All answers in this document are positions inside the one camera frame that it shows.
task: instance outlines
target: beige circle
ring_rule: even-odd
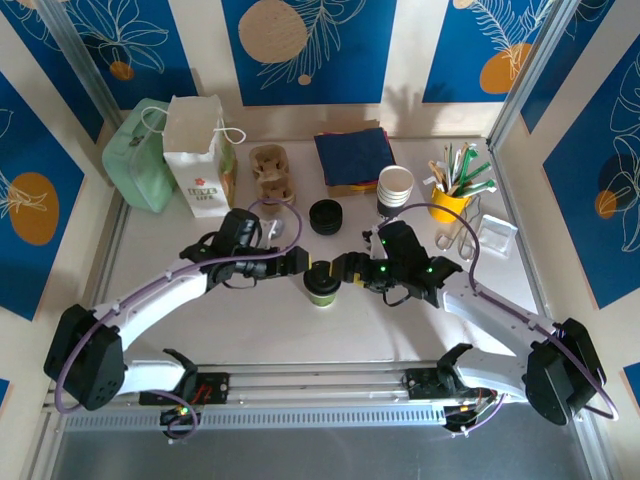
[[[69,0],[58,0],[58,2],[63,3],[63,2],[68,2]],[[33,0],[16,0],[16,2],[18,2],[21,5],[24,5],[27,8],[30,8],[31,10],[34,10],[36,8],[36,6],[33,4]]]
[[[291,60],[307,44],[307,27],[291,5],[282,0],[260,0],[238,24],[240,43],[261,63]]]
[[[469,8],[476,0],[453,0],[453,6],[459,10],[463,8]]]

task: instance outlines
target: white table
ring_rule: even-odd
[[[478,143],[480,159],[488,159],[482,139],[452,139],[456,148],[465,140]],[[429,175],[427,161],[442,157],[445,142],[433,139],[391,144],[397,163],[409,168],[417,180],[410,203],[428,201],[431,187],[425,187],[421,181]],[[315,201],[326,198],[327,192],[315,146],[313,142],[281,145],[291,163],[297,189],[296,207],[305,219],[300,245],[314,260],[332,260],[344,252],[364,251],[361,232],[380,220],[375,195],[338,199],[344,211],[342,229],[330,237],[317,235],[308,224],[308,211]],[[255,146],[246,143],[236,147],[240,163],[238,207],[246,208],[256,198],[248,160],[249,151]],[[507,218],[499,193],[485,194],[482,210]],[[284,246],[293,237],[295,219],[290,212],[283,218],[286,232],[277,243]],[[426,209],[407,212],[403,219],[414,228],[430,255],[442,254],[434,244],[436,232],[451,228],[431,219]],[[182,249],[204,233],[217,230],[220,222],[194,218],[179,191],[160,215],[131,210],[117,250],[107,298],[130,292],[164,271]],[[458,257],[457,249],[445,255],[468,268],[468,263]],[[509,300],[535,311],[515,245],[506,260],[483,253],[477,278]],[[343,284],[333,305],[317,308],[308,300],[302,276],[298,276],[261,282],[249,291],[218,287],[156,324],[129,351],[142,354],[149,347],[155,350],[170,347],[196,364],[370,362],[436,360],[459,342],[495,352],[506,351],[473,325],[426,302],[411,300],[389,308],[381,296],[354,285]]]

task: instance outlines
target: black lid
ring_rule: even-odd
[[[304,286],[314,295],[331,295],[340,288],[340,281],[329,276],[331,264],[324,260],[313,262],[311,270],[302,276]]]
[[[333,235],[342,226],[342,207],[335,200],[320,200],[309,210],[309,223],[320,235]]]

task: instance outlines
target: white paper cup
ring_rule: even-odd
[[[378,177],[378,200],[388,207],[404,205],[413,189],[413,174],[404,167],[384,168]]]

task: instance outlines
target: pen holder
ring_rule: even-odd
[[[441,192],[435,187],[433,188],[433,192],[431,193],[431,203],[448,208],[458,215],[462,214],[462,211],[469,203],[469,200],[471,200],[471,197],[450,197],[449,195]],[[440,210],[439,208],[429,207],[429,213],[431,213],[431,216],[440,223],[453,223],[457,220],[456,217],[454,217],[450,213],[445,212],[444,210]]]

